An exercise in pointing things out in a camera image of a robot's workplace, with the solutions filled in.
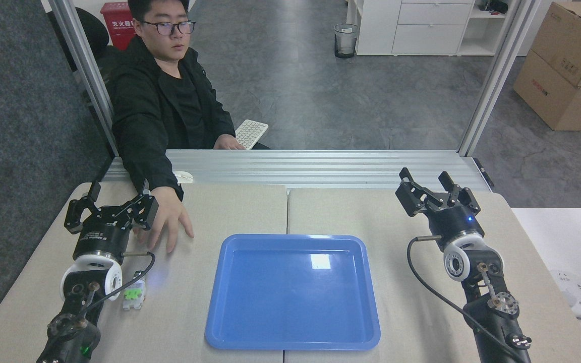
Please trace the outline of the person's left hand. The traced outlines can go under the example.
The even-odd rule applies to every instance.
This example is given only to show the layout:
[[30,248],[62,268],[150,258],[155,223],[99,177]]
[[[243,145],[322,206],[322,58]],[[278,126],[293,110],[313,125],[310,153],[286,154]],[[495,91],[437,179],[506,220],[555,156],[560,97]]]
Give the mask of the person's left hand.
[[246,150],[232,134],[221,134],[214,143],[215,150]]

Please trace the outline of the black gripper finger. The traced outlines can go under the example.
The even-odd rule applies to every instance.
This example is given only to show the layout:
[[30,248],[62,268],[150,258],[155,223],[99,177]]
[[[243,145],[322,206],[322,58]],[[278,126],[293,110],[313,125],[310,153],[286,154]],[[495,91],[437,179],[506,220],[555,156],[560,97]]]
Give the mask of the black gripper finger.
[[468,207],[473,215],[477,215],[480,211],[477,199],[473,195],[470,188],[461,188],[456,184],[447,171],[443,171],[439,177],[439,182],[445,190],[445,196],[438,196],[438,200],[442,202],[445,207]]
[[118,206],[104,207],[104,223],[121,230],[151,230],[159,204],[155,196],[139,194]]
[[443,206],[445,194],[433,192],[415,183],[408,168],[402,168],[399,177],[401,182],[395,195],[408,216],[414,217],[419,213],[438,211]]
[[64,226],[71,234],[82,232],[84,225],[81,221],[81,216],[85,209],[90,211],[91,216],[94,218],[102,217],[101,209],[95,206],[100,190],[100,183],[98,181],[93,181],[88,193],[78,200],[73,199],[69,202]]

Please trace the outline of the person's right hand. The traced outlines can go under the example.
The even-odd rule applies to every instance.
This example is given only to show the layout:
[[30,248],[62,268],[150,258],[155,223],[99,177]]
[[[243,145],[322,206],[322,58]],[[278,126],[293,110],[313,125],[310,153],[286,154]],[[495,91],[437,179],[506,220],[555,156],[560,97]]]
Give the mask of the person's right hand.
[[192,221],[182,201],[178,198],[175,189],[170,187],[158,187],[151,191],[158,202],[152,228],[150,230],[135,229],[138,242],[146,243],[149,250],[153,250],[164,230],[167,232],[166,252],[172,253],[178,242],[180,227],[184,228],[188,237],[195,237],[192,229]]

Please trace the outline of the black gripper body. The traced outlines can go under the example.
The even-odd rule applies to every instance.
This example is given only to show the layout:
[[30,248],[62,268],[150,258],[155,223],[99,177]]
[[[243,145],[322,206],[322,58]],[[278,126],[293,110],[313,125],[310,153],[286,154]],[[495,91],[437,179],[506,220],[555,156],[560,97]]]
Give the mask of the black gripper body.
[[110,258],[121,265],[131,229],[130,221],[104,221],[103,218],[90,216],[72,231],[79,236],[72,259],[76,260],[83,255],[97,255]]
[[438,211],[428,210],[427,220],[431,234],[442,237],[437,242],[439,250],[445,250],[450,242],[455,241],[464,234],[477,233],[484,237],[485,232],[477,222],[476,215],[476,211],[463,205]]

